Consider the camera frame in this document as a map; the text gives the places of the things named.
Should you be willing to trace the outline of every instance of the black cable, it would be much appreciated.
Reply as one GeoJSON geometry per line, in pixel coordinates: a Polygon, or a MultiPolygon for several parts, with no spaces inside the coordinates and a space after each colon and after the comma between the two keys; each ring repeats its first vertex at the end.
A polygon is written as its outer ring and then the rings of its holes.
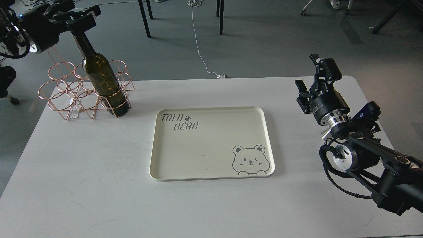
{"type": "Polygon", "coordinates": [[[344,178],[351,178],[352,176],[349,175],[346,172],[341,172],[339,170],[336,170],[329,162],[327,156],[326,156],[326,152],[331,152],[332,154],[334,154],[334,156],[339,156],[339,152],[337,149],[335,149],[334,147],[330,146],[333,142],[337,142],[336,139],[332,139],[331,142],[327,143],[328,139],[325,140],[325,143],[323,146],[320,147],[319,150],[319,155],[320,155],[320,159],[322,160],[323,163],[323,170],[324,173],[326,174],[327,178],[329,179],[329,181],[339,190],[343,191],[344,193],[350,195],[350,196],[354,196],[356,198],[363,198],[363,199],[372,199],[370,196],[366,196],[366,195],[361,195],[361,194],[355,194],[352,193],[350,191],[347,191],[343,188],[341,188],[334,180],[333,178],[330,176],[329,171],[331,171],[333,174],[338,175],[340,177],[344,177],[344,178]]]}
{"type": "Polygon", "coordinates": [[[352,193],[352,192],[350,192],[350,191],[347,191],[347,190],[345,190],[345,189],[343,189],[343,188],[341,188],[334,180],[333,180],[333,178],[330,176],[330,174],[329,174],[329,172],[328,172],[328,170],[327,170],[327,168],[323,165],[323,170],[324,170],[324,173],[326,174],[326,176],[327,176],[327,178],[329,179],[329,181],[336,187],[336,188],[338,188],[339,190],[341,190],[341,191],[343,191],[344,193],[346,193],[346,194],[348,194],[348,195],[350,195],[350,196],[354,196],[354,197],[356,197],[356,198],[363,198],[363,199],[372,199],[371,198],[371,196],[366,196],[366,195],[361,195],[361,194],[355,194],[355,193],[352,193]]]}

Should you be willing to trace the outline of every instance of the dark green glass bottle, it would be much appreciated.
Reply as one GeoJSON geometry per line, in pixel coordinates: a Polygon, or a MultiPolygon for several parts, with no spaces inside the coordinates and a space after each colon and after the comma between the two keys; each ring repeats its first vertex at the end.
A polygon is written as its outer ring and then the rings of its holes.
{"type": "Polygon", "coordinates": [[[84,57],[82,67],[97,93],[102,96],[103,104],[109,108],[110,114],[125,115],[129,105],[109,61],[102,54],[94,51],[85,33],[74,38],[84,57]]]}

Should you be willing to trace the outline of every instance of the table leg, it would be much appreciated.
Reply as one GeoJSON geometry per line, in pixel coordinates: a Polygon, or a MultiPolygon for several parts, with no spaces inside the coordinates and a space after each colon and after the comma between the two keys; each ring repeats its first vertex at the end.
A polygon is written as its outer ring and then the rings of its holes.
{"type": "Polygon", "coordinates": [[[382,29],[383,26],[385,26],[386,23],[388,23],[389,20],[404,6],[406,0],[402,0],[402,2],[396,6],[392,12],[390,12],[385,19],[383,19],[372,31],[372,34],[377,34],[380,29],[382,29]]]}
{"type": "Polygon", "coordinates": [[[217,7],[216,7],[216,16],[217,17],[219,17],[219,15],[220,15],[219,8],[220,8],[220,0],[217,0],[217,7]]]}
{"type": "Polygon", "coordinates": [[[147,9],[148,9],[148,14],[150,15],[150,19],[153,19],[153,12],[151,11],[150,0],[147,0],[147,9]]]}
{"type": "Polygon", "coordinates": [[[225,0],[220,0],[220,35],[223,35],[223,4],[225,0]]]}
{"type": "Polygon", "coordinates": [[[143,22],[144,22],[144,27],[146,28],[147,37],[151,38],[150,29],[148,28],[148,23],[147,23],[146,11],[144,10],[143,0],[138,0],[138,3],[140,4],[141,15],[143,16],[143,22]]]}

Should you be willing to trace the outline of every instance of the tray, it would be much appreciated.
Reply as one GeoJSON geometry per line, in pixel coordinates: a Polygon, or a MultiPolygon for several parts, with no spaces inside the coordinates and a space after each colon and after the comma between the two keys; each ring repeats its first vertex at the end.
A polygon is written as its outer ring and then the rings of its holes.
{"type": "Polygon", "coordinates": [[[157,180],[267,177],[275,170],[261,108],[165,109],[150,175],[157,180]]]}

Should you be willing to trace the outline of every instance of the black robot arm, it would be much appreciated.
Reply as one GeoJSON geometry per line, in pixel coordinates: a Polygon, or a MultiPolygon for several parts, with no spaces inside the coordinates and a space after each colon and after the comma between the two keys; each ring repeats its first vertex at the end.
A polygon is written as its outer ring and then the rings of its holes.
{"type": "Polygon", "coordinates": [[[348,105],[334,89],[333,83],[342,75],[333,59],[321,59],[310,55],[315,64],[314,83],[307,90],[302,80],[295,83],[299,90],[297,102],[305,114],[312,113],[319,125],[329,126],[322,138],[331,135],[331,142],[320,147],[319,156],[329,180],[343,192],[372,199],[379,208],[401,215],[415,208],[423,213],[423,162],[382,146],[374,133],[380,131],[377,124],[380,107],[375,102],[365,105],[350,118],[348,105]],[[339,145],[332,147],[333,142],[339,145]],[[333,154],[335,169],[329,162],[327,152],[333,154]],[[380,177],[366,171],[382,161],[384,171],[380,177]],[[331,173],[354,178],[366,187],[371,196],[354,194],[339,187],[329,175],[331,173]]]}

